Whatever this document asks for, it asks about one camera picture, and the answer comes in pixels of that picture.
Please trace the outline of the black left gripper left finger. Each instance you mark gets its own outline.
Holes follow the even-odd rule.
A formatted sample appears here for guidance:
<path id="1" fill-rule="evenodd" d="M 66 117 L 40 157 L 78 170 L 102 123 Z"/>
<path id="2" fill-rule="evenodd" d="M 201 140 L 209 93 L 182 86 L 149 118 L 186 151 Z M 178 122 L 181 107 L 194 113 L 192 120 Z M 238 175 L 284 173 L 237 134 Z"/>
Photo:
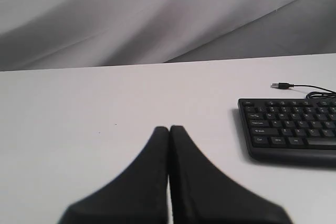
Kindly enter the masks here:
<path id="1" fill-rule="evenodd" d="M 59 223 L 167 223 L 169 131 L 156 127 L 113 181 L 71 204 Z"/>

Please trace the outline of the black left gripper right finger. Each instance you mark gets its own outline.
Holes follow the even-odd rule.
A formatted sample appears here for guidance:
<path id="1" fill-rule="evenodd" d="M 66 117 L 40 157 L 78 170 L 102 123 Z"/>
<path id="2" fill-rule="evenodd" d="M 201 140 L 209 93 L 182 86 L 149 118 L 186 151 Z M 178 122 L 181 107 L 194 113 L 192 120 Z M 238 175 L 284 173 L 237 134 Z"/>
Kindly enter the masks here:
<path id="1" fill-rule="evenodd" d="M 174 223 L 291 223 L 286 211 L 222 173 L 182 126 L 170 128 Z"/>

